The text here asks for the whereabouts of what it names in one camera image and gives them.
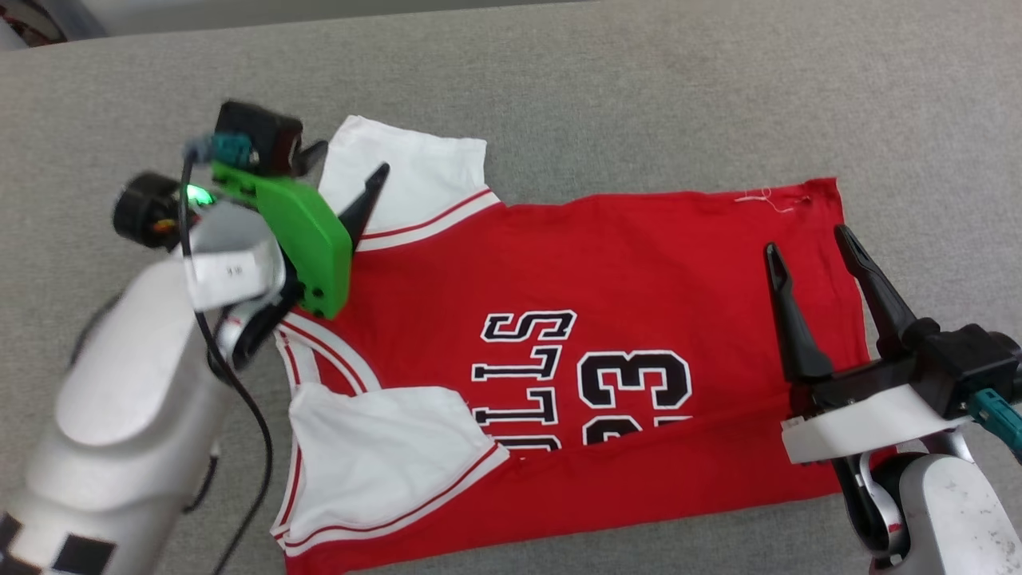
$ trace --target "black checkered pattern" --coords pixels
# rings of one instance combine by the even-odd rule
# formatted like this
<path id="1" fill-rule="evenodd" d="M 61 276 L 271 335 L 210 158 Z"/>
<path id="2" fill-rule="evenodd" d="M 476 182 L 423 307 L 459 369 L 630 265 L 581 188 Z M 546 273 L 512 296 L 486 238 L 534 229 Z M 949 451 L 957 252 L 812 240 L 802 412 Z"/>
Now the black checkered pattern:
<path id="1" fill-rule="evenodd" d="M 56 559 L 46 567 L 29 565 L 8 555 L 7 549 L 21 531 L 21 523 L 9 515 L 0 520 L 0 575 L 40 575 L 43 569 L 67 575 L 103 575 L 115 545 L 106 541 L 67 535 Z"/>

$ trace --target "red jersey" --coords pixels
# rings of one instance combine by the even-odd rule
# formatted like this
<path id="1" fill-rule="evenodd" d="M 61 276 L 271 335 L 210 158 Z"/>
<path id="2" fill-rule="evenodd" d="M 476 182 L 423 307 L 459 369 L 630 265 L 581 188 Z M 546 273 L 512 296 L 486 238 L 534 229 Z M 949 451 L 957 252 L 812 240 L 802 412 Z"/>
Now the red jersey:
<path id="1" fill-rule="evenodd" d="M 869 360 L 833 179 L 505 205 L 484 143 L 352 117 L 321 191 L 391 163 L 340 316 L 278 334 L 292 575 L 837 490 L 789 464 L 763 262 L 776 242 L 838 369 Z"/>

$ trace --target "white sleeve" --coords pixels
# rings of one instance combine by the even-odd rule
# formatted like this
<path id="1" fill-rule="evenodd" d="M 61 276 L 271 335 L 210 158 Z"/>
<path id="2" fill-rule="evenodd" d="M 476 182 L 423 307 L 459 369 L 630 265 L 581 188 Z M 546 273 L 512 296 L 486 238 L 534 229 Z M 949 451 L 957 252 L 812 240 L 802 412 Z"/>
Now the white sleeve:
<path id="1" fill-rule="evenodd" d="M 290 524 L 275 532 L 289 557 L 400 531 L 510 458 L 461 396 L 444 388 L 347 397 L 303 383 L 289 415 L 304 478 Z"/>
<path id="2" fill-rule="evenodd" d="M 350 115 L 333 139 L 320 193 L 338 213 L 383 161 L 390 164 L 359 249 L 409 243 L 499 203 L 483 178 L 486 142 L 442 138 Z"/>

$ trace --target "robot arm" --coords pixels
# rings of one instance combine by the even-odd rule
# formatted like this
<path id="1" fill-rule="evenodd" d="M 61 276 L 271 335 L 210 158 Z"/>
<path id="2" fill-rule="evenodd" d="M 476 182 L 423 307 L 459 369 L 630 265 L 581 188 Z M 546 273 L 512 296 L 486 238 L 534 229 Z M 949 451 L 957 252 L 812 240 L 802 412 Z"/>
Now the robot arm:
<path id="1" fill-rule="evenodd" d="M 151 573 L 207 471 L 234 397 L 196 312 L 217 327 L 216 347 L 233 371 L 295 305 L 329 317 L 343 305 L 342 297 L 312 292 L 346 294 L 350 260 L 386 164 L 351 207 L 325 218 L 329 207 L 318 193 L 289 178 L 325 146 L 299 151 L 300 123 L 228 102 L 217 133 L 231 145 L 212 153 L 215 176 L 244 205 L 218 202 L 200 218 L 188 209 L 197 222 L 189 230 L 174 221 L 187 182 L 151 173 L 133 180 L 118 202 L 119 233 L 169 250 L 188 233 L 192 253 L 182 258 L 178 248 L 149 266 L 90 334 L 25 487 L 0 518 L 2 575 Z M 260 210 L 267 204 L 272 214 Z M 318 263 L 323 253 L 332 266 Z"/>
<path id="2" fill-rule="evenodd" d="M 765 259 L 793 417 L 793 464 L 833 466 L 871 574 L 965 575 L 1022 567 L 1022 542 L 959 428 L 976 421 L 1019 457 L 1022 350 L 979 326 L 941 332 L 917 320 L 845 226 L 835 236 L 880 333 L 881 360 L 835 374 L 792 296 L 776 245 Z M 919 439 L 927 453 L 890 456 Z M 874 465 L 874 460 L 882 460 Z"/>

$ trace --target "gray couch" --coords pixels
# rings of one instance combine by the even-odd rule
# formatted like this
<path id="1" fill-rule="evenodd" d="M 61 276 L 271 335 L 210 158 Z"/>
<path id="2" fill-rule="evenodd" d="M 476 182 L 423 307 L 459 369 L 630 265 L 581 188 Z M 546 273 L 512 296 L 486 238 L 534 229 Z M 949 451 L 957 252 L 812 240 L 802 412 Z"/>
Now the gray couch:
<path id="1" fill-rule="evenodd" d="M 644 0 L 112 38 L 0 54 L 0 500 L 75 335 L 156 255 L 115 236 L 131 174 L 173 174 L 236 97 L 329 137 L 345 114 L 490 141 L 506 201 L 839 177 L 848 222 L 910 305 L 1022 337 L 1022 8 L 1016 0 Z M 244 377 L 281 448 L 231 573 L 282 572 L 266 529 L 289 433 L 282 367 Z M 971 445 L 1017 525 L 1022 470 Z M 208 572 L 256 490 L 234 410 L 205 508 L 160 573 Z M 839 498 L 477 549 L 378 573 L 863 574 Z"/>

